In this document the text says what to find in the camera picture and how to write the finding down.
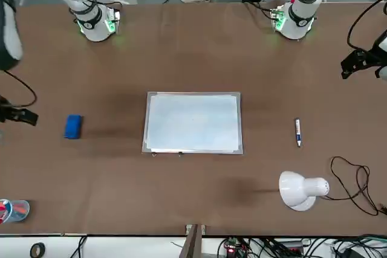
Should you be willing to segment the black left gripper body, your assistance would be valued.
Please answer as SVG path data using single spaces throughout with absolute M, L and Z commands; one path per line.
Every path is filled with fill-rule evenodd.
M 384 66 L 384 49 L 372 47 L 365 53 L 366 66 Z

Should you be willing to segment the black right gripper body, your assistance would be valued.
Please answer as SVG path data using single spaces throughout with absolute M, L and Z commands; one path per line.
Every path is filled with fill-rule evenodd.
M 0 97 L 0 122 L 5 123 L 7 120 L 10 119 L 10 108 L 8 105 L 10 104 L 9 101 L 4 98 L 3 96 Z

